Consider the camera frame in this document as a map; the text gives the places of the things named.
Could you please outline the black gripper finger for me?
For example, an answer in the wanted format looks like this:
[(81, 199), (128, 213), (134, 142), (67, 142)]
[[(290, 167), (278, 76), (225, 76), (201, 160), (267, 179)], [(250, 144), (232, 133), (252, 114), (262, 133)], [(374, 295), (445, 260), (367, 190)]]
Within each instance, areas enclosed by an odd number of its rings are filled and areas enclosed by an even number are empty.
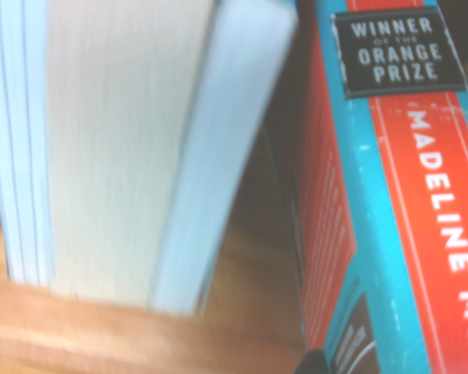
[(296, 367), (294, 374), (329, 374), (324, 352), (319, 349), (309, 350)]

